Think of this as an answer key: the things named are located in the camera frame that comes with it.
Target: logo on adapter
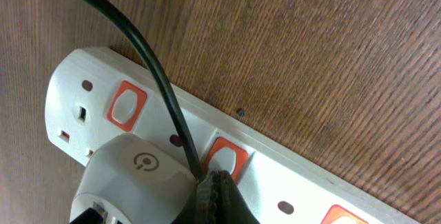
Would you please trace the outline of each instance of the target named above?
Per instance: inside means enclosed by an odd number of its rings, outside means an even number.
[[[159,160],[153,154],[141,152],[133,158],[133,164],[137,170],[151,172],[158,168]]]

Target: orange switch surround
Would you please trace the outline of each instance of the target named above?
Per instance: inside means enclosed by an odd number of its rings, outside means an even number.
[[[236,182],[236,179],[239,175],[239,172],[242,170],[242,167],[245,165],[245,162],[247,162],[248,159],[248,153],[243,148],[238,147],[237,145],[234,145],[227,139],[223,137],[218,137],[216,141],[214,142],[211,150],[209,151],[207,158],[204,161],[204,170],[208,171],[208,165],[210,160],[212,159],[213,155],[219,151],[220,149],[224,147],[229,147],[233,149],[233,151],[236,152],[236,167],[234,168],[232,178],[234,182]]]
[[[115,119],[113,119],[112,112],[113,112],[113,107],[115,106],[116,100],[126,90],[132,90],[133,92],[136,93],[136,95],[137,95],[136,109],[135,109],[135,112],[134,112],[132,118],[129,121],[121,124],[118,121],[116,121]],[[115,97],[113,98],[113,102],[112,102],[112,105],[110,106],[109,111],[107,112],[107,119],[109,121],[111,121],[113,124],[120,127],[122,130],[129,132],[130,130],[132,130],[136,120],[138,119],[139,113],[141,113],[141,110],[143,109],[144,103],[146,101],[147,101],[147,93],[145,91],[143,91],[142,89],[129,83],[128,81],[123,81],[121,83],[121,85],[119,86],[118,92],[116,93]]]
[[[355,214],[352,214],[350,211],[346,210],[340,205],[332,205],[321,224],[331,224],[334,221],[337,221],[340,217],[344,216],[351,218],[357,224],[368,224],[367,221],[361,219]]]

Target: power cord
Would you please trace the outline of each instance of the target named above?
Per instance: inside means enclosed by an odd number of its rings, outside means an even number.
[[[179,107],[176,96],[173,92],[172,86],[164,72],[159,60],[156,58],[153,49],[149,46],[147,41],[136,29],[133,23],[113,6],[108,0],[84,0],[96,8],[99,12],[104,14],[119,30],[127,37],[134,49],[138,52],[144,64],[152,73],[153,78],[158,85],[164,102],[167,106],[168,112],[172,116],[173,124],[181,138],[185,155],[188,160],[189,168],[197,182],[202,182],[204,174],[202,171],[201,162],[199,161],[198,153],[194,147],[193,138],[185,122],[181,108]]]

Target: wooden table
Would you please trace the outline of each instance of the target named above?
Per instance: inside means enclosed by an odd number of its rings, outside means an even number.
[[[110,1],[173,83],[441,223],[441,0]],[[80,0],[0,0],[0,11],[0,223],[66,223],[83,167],[46,136],[50,75],[75,48],[140,60]]]

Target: extension board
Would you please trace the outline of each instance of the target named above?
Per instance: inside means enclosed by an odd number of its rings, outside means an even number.
[[[147,95],[132,127],[117,125],[110,114],[124,83]],[[246,152],[236,183],[261,223],[324,224],[333,223],[333,216],[342,217],[334,221],[340,224],[417,223],[195,96],[172,87],[201,161],[210,157],[209,151],[219,138]],[[84,166],[98,147],[131,132],[188,167],[183,148],[170,142],[176,130],[150,72],[109,48],[78,49],[60,63],[49,82],[45,123],[49,140]]]

